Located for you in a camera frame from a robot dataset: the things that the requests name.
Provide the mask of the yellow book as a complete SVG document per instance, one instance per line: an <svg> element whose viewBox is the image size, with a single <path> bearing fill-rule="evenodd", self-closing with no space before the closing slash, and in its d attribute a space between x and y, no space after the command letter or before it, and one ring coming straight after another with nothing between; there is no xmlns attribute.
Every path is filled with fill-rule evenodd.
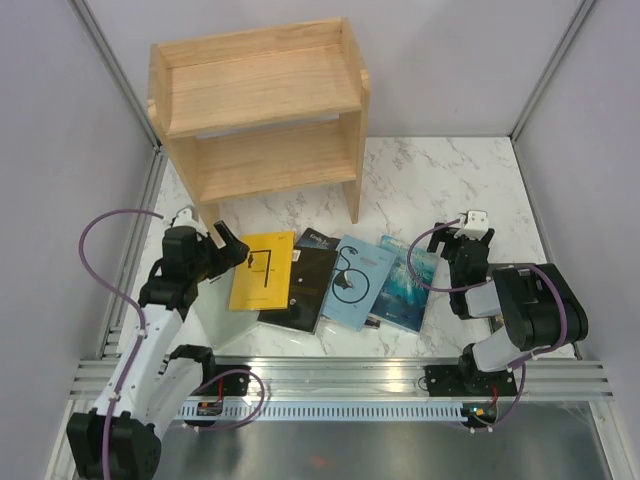
<svg viewBox="0 0 640 480"><path fill-rule="evenodd" d="M282 310L289 302L294 231L250 234L247 259L235 268L229 309Z"/></svg>

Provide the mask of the black book with barcode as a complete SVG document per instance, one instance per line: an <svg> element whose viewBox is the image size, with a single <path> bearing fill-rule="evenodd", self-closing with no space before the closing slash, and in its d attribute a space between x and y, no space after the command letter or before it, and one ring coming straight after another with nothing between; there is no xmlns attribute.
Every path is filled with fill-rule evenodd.
<svg viewBox="0 0 640 480"><path fill-rule="evenodd" d="M262 324L314 334L337 258L335 250L295 247L291 264L288 305L263 310Z"/></svg>

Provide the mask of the light blue SO book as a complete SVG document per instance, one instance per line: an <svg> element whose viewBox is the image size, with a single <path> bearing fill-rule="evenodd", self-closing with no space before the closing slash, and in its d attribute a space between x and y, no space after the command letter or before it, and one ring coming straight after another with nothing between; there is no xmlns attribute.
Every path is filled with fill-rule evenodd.
<svg viewBox="0 0 640 480"><path fill-rule="evenodd" d="M337 259L321 316L360 331L396 260L393 252L345 235L336 247Z"/></svg>

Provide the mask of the Robinson Crusoe purple book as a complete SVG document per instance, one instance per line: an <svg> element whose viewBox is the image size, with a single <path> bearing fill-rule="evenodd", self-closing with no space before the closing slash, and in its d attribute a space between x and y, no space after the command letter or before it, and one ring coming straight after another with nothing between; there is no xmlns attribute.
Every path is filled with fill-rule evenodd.
<svg viewBox="0 0 640 480"><path fill-rule="evenodd" d="M369 315L365 320L364 326L366 328L379 329L381 326L381 320L375 316Z"/></svg>

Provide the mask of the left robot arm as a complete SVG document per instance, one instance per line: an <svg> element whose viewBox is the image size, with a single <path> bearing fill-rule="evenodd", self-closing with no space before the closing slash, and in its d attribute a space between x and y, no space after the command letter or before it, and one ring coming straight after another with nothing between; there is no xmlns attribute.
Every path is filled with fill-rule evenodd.
<svg viewBox="0 0 640 480"><path fill-rule="evenodd" d="M219 381L211 348L169 348L206 280L241 265L248 246L222 222L212 232L172 223L162 255L137 299L138 324L106 387L91 409L69 418L66 435L83 479L151 479L162 439L193 393L211 393Z"/></svg>

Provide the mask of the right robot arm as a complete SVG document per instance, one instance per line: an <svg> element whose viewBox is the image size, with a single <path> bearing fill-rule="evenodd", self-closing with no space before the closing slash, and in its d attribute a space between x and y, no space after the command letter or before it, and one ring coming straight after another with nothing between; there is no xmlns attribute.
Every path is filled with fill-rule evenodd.
<svg viewBox="0 0 640 480"><path fill-rule="evenodd" d="M456 378L464 391L480 393L492 383L493 373L586 338L586 312L555 264L491 264L492 228L471 233L444 223L435 227L427 250L440 250L447 261L453 314L461 320L503 320L460 355Z"/></svg>

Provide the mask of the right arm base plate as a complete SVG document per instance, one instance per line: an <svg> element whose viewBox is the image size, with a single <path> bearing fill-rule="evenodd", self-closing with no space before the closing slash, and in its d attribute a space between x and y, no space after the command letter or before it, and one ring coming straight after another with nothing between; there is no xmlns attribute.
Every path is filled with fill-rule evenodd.
<svg viewBox="0 0 640 480"><path fill-rule="evenodd" d="M515 377L506 370L463 373L454 365L427 365L426 388L431 397L514 397L518 391Z"/></svg>

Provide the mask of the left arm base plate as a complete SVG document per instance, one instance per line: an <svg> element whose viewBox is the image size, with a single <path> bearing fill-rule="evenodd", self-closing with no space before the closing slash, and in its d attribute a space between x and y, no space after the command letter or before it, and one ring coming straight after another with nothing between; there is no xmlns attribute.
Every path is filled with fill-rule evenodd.
<svg viewBox="0 0 640 480"><path fill-rule="evenodd" d="M244 396L248 391L251 381L248 371L251 370L246 365L221 365L214 370L214 376L218 377L225 372L231 370L241 370L241 373L232 373L219 378L213 383L212 389L219 398L227 396L240 397Z"/></svg>

